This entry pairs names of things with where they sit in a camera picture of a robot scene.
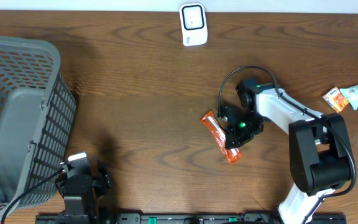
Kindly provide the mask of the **red chocolate bar wrapper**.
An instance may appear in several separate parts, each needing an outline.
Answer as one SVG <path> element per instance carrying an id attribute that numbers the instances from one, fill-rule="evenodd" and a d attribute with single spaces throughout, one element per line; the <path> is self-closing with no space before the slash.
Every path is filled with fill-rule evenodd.
<path id="1" fill-rule="evenodd" d="M 214 140 L 217 142 L 221 152 L 226 157 L 228 163 L 234 164 L 238 161 L 242 154 L 238 148 L 228 149 L 226 147 L 226 135 L 223 128 L 215 118 L 212 110 L 209 110 L 200 120 L 200 122 L 210 131 Z"/>

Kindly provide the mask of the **orange tissue packet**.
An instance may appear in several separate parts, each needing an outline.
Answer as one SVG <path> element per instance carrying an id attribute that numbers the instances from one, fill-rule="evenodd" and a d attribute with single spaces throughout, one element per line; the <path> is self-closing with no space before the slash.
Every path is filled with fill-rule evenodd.
<path id="1" fill-rule="evenodd" d="M 340 113 L 349 104 L 349 100 L 344 97 L 336 86 L 325 93 L 323 99 L 336 113 Z"/>

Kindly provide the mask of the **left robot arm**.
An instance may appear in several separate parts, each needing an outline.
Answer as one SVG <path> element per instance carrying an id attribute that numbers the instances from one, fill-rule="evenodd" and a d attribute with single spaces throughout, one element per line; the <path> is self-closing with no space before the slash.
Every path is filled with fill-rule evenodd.
<path id="1" fill-rule="evenodd" d="M 87 159 L 66 161 L 62 167 L 63 174 L 56 179 L 55 186 L 64 200 L 65 209 L 57 215 L 55 223 L 114 223 L 112 213 L 98 205 L 98 199 L 112 187 L 105 164 L 98 161 L 98 176 L 91 174 Z"/>

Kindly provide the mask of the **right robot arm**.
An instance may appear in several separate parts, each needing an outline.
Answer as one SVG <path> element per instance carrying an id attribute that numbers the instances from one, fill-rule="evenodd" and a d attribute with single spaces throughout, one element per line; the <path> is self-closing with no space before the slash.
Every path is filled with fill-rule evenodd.
<path id="1" fill-rule="evenodd" d="M 322 114 L 288 96 L 277 82 L 260 85 L 253 78 L 236 86 L 241 108 L 219 105 L 218 117 L 227 119 L 226 148 L 253 140 L 264 121 L 275 123 L 288 134 L 293 185 L 278 206 L 281 223 L 311 223 L 318 207 L 354 183 L 356 166 L 346 124 L 337 113 Z"/>

